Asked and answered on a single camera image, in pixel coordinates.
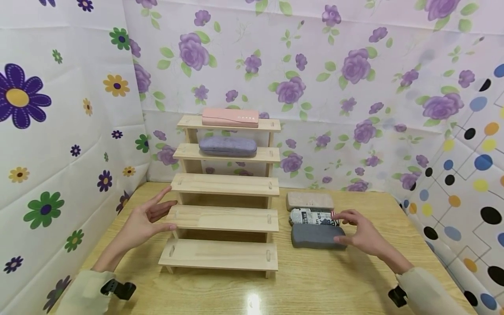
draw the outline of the sleeve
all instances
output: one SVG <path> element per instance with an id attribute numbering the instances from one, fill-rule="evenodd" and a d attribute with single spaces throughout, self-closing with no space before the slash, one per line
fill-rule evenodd
<path id="1" fill-rule="evenodd" d="M 100 289 L 114 278 L 112 272 L 81 271 L 63 296 L 56 315 L 104 314 L 112 296 L 101 294 Z"/>
<path id="2" fill-rule="evenodd" d="M 425 269 L 415 267 L 403 275 L 396 275 L 396 278 L 408 295 L 408 305 L 416 315 L 467 315 Z"/>

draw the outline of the table surface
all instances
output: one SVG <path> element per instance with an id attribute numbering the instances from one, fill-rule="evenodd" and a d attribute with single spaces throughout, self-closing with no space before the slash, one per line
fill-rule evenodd
<path id="1" fill-rule="evenodd" d="M 137 189 L 83 269 L 93 266 L 131 210 L 166 185 L 149 182 Z M 265 279 L 264 272 L 188 268 L 177 268 L 170 275 L 158 265 L 171 237 L 169 232 L 162 233 L 130 251 L 119 264 L 118 279 L 135 283 L 137 290 L 130 301 L 113 298 L 107 314 L 413 314 L 407 306 L 396 308 L 388 298 L 397 281 L 377 258 L 351 247 L 346 251 L 293 248 L 285 205 L 288 191 L 301 190 L 281 189 L 280 198 L 273 199 L 280 225 L 273 236 L 279 261 L 275 276 Z M 414 265 L 431 272 L 458 303 L 476 314 L 390 194 L 325 192 L 335 201 L 336 212 L 351 208 L 360 211 Z M 175 193 L 163 200 L 172 199 L 176 199 Z M 354 231 L 352 226 L 345 225 L 344 229 L 347 234 Z"/>

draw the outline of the wooden step shelf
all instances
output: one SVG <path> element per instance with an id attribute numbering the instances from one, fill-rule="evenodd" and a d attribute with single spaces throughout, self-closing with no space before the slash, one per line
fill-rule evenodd
<path id="1" fill-rule="evenodd" d="M 197 143 L 181 143 L 173 157 L 180 160 L 205 160 L 205 161 L 233 161 L 248 163 L 279 163 L 280 150 L 278 148 L 258 147 L 254 157 L 232 157 L 232 156 L 214 156 L 207 155 L 200 151 Z"/>

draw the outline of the wooden shelf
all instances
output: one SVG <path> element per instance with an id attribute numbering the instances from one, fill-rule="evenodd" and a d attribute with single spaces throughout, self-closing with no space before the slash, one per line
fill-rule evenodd
<path id="1" fill-rule="evenodd" d="M 277 247 L 273 243 L 170 238 L 159 264 L 168 267 L 278 271 Z"/>
<path id="2" fill-rule="evenodd" d="M 173 154 L 173 157 L 181 160 L 278 163 L 280 162 L 280 150 L 278 148 L 258 147 L 255 157 L 227 157 L 206 155 L 200 151 L 200 146 L 196 143 L 181 143 Z"/>
<path id="3" fill-rule="evenodd" d="M 177 173 L 171 183 L 177 193 L 279 197 L 278 178 Z"/>
<path id="4" fill-rule="evenodd" d="M 272 209 L 176 205 L 166 222 L 181 229 L 278 232 L 278 213 Z"/>
<path id="5" fill-rule="evenodd" d="M 258 128 L 250 127 L 228 127 L 228 126 L 207 126 L 201 122 L 201 116 L 184 115 L 178 122 L 177 127 L 183 129 L 212 129 L 212 130 L 250 130 L 250 131 L 266 131 L 279 133 L 282 131 L 280 120 L 278 119 L 259 119 Z"/>

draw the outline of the yellow dot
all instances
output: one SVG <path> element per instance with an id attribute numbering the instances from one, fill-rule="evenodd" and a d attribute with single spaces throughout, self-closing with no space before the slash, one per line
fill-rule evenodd
<path id="1" fill-rule="evenodd" d="M 423 204 L 422 213 L 426 217 L 430 217 L 432 215 L 432 206 L 430 204 Z"/>
<path id="2" fill-rule="evenodd" d="M 464 265 L 466 265 L 467 269 L 469 269 L 469 271 L 471 272 L 478 271 L 478 266 L 476 265 L 476 263 L 469 258 L 464 259 Z"/>
<path id="3" fill-rule="evenodd" d="M 483 193 L 488 190 L 488 182 L 484 179 L 477 179 L 473 182 L 473 188 L 475 191 Z"/>
<path id="4" fill-rule="evenodd" d="M 5 94 L 7 101 L 15 107 L 25 107 L 30 102 L 30 97 L 20 89 L 10 89 Z"/>

